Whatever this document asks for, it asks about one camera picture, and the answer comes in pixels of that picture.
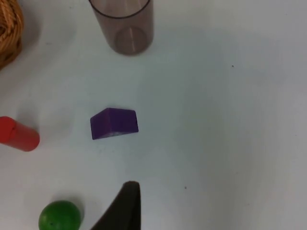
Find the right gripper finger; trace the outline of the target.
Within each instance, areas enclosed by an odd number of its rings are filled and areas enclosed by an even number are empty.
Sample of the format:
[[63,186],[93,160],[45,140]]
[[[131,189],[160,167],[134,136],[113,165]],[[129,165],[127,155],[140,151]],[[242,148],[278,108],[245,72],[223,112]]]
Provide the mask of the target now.
[[125,182],[91,230],[141,230],[141,189],[136,181]]

